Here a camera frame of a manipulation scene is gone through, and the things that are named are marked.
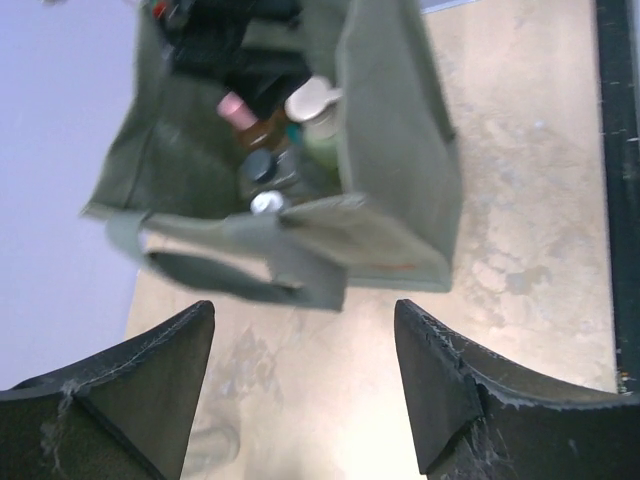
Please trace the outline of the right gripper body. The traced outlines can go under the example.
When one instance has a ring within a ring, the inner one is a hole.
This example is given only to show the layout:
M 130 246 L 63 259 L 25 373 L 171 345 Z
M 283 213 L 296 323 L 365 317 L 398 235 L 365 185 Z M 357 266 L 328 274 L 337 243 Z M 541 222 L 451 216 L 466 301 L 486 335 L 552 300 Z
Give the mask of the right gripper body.
M 171 72 L 223 80 L 230 75 L 303 76 L 310 69 L 295 50 L 245 43 L 251 27 L 286 33 L 297 28 L 301 7 L 296 1 L 148 1 Z

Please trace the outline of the clear bottle dark label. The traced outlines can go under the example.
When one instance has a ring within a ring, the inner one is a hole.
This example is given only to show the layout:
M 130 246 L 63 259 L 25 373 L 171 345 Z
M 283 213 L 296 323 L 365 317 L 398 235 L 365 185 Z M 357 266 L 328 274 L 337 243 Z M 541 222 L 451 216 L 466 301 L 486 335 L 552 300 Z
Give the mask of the clear bottle dark label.
M 239 188 L 245 198 L 263 191 L 287 189 L 297 181 L 296 160 L 287 151 L 276 154 L 257 149 L 245 158 L 239 169 Z

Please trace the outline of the orange bottle pink cap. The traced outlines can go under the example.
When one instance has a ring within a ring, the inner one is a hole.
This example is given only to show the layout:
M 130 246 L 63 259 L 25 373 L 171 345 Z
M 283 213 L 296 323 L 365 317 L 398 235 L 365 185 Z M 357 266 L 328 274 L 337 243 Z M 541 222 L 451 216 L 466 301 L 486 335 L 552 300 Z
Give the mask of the orange bottle pink cap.
M 227 93 L 217 106 L 217 113 L 234 130 L 240 146 L 252 152 L 260 148 L 274 151 L 279 143 L 277 128 L 269 120 L 260 120 L 244 100 L 234 92 Z

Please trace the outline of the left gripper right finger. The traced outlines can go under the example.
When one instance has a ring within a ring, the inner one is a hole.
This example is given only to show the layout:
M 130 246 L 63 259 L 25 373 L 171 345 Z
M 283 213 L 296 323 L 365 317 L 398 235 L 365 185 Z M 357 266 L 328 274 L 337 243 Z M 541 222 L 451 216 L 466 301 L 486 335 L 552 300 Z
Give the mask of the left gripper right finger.
M 636 479 L 639 397 L 523 367 L 399 300 L 394 337 L 430 479 Z

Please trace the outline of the green canvas bag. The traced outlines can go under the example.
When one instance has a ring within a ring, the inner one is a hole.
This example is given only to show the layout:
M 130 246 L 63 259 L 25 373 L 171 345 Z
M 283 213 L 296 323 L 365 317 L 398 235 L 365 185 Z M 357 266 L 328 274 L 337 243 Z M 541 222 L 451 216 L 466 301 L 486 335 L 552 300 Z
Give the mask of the green canvas bag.
M 415 1 L 296 1 L 297 28 L 245 43 L 295 50 L 303 76 L 170 71 L 138 5 L 134 97 L 83 213 L 143 268 L 237 298 L 338 311 L 349 286 L 446 292 L 462 179 L 435 58 Z M 306 152 L 285 101 L 310 77 L 342 89 L 338 172 Z M 254 215 L 239 188 L 251 153 L 217 113 L 229 92 L 277 128 L 297 164 L 291 202 Z

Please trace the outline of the green bottle beige cap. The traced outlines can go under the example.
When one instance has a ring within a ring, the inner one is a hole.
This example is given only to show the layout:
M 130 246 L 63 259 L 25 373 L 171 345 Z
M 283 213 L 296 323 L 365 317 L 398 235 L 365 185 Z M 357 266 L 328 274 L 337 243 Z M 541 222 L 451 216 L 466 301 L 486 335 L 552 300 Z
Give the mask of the green bottle beige cap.
M 331 173 L 338 172 L 338 105 L 342 89 L 314 75 L 285 101 L 290 120 L 302 127 L 303 146 L 308 155 Z

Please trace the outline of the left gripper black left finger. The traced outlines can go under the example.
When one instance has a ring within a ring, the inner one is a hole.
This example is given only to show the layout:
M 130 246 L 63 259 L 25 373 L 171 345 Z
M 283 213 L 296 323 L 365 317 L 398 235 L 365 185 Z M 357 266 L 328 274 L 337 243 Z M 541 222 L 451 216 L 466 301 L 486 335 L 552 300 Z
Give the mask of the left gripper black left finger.
M 178 479 L 215 331 L 198 301 L 1 393 L 4 479 Z

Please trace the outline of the amber bottle white cap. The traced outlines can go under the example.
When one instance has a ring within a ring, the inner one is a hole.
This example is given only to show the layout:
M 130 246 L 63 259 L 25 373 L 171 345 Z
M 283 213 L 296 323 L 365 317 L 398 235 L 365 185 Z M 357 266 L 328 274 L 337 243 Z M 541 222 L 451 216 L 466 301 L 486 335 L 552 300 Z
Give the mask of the amber bottle white cap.
M 290 200 L 278 190 L 263 191 L 250 202 L 250 211 L 254 215 L 277 213 L 291 206 Z

